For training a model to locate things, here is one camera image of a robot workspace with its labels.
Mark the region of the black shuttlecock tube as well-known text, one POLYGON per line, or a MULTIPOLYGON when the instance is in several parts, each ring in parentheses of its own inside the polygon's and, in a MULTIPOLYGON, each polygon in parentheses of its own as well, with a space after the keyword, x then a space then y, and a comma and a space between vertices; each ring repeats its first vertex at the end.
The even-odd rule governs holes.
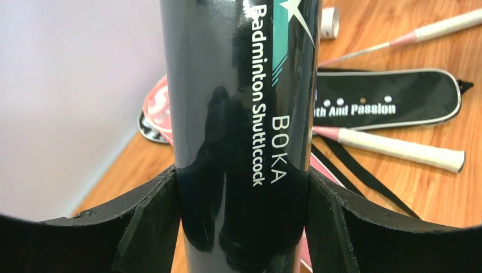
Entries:
POLYGON ((161 1, 190 272, 297 272, 320 1, 161 1))

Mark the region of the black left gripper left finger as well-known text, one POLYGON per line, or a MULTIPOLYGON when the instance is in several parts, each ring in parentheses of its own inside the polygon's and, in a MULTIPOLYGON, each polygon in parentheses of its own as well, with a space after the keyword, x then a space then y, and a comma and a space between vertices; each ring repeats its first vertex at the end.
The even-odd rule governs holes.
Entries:
POLYGON ((176 170, 72 218, 1 216, 2 272, 169 272, 180 224, 176 170))

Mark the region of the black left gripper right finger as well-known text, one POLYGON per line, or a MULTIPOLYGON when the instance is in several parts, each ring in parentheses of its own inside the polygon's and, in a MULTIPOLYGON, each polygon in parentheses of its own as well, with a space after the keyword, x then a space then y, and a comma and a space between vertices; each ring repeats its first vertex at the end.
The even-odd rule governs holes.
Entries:
POLYGON ((481 227, 383 208, 311 169, 305 225, 314 272, 480 272, 481 227))

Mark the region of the pink racket cover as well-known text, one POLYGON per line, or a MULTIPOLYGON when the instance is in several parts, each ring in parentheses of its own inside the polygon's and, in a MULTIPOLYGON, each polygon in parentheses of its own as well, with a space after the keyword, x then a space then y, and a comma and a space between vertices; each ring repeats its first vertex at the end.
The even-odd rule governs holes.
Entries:
MULTIPOLYGON (((141 113, 141 121, 139 121, 139 130, 148 140, 158 143, 168 143, 173 145, 171 114, 168 94, 167 76, 163 76, 153 89, 146 96, 141 113), (153 133, 144 133, 144 128, 152 129, 153 133)), ((310 155, 310 164, 321 174, 327 176, 332 182, 346 188, 333 172, 329 171, 324 163, 320 161, 321 156, 315 156, 313 152, 310 155)), ((313 272, 309 248, 308 238, 304 230, 300 240, 300 262, 301 268, 308 272, 313 272)))

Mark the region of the white shuttlecock tube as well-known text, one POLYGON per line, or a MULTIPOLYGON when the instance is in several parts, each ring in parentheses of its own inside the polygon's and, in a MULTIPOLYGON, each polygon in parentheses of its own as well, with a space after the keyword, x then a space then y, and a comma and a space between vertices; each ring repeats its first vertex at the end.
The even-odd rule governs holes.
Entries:
POLYGON ((325 7, 321 16, 321 39, 334 40, 340 28, 339 10, 336 7, 325 7))

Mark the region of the pink racket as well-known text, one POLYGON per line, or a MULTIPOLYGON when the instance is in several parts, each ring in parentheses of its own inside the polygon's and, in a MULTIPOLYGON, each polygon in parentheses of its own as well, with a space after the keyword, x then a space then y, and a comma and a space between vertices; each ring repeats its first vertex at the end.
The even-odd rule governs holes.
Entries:
POLYGON ((427 146, 339 127, 315 126, 313 131, 340 144, 445 169, 454 173, 459 173, 466 161, 464 151, 427 146))
POLYGON ((416 44, 449 35, 458 31, 462 31, 471 27, 481 25, 481 9, 473 10, 464 14, 453 16, 448 19, 428 24, 415 30, 397 37, 396 39, 381 43, 360 51, 349 53, 336 59, 326 60, 318 63, 319 67, 324 67, 338 61, 347 60, 366 53, 371 53, 387 47, 404 46, 408 44, 416 44))

